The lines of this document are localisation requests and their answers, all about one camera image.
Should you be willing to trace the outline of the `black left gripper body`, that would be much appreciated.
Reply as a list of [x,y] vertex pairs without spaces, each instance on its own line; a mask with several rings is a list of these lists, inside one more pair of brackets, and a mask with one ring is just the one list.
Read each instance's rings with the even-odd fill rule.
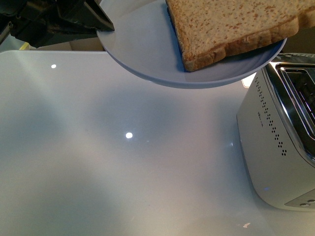
[[88,19],[97,10],[96,0],[2,0],[0,41],[11,35],[38,48],[94,38]]

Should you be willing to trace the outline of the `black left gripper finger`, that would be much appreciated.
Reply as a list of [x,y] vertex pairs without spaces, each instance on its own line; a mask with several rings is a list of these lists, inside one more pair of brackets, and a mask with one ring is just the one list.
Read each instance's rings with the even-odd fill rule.
[[95,0],[86,0],[86,25],[100,31],[114,31],[114,25]]

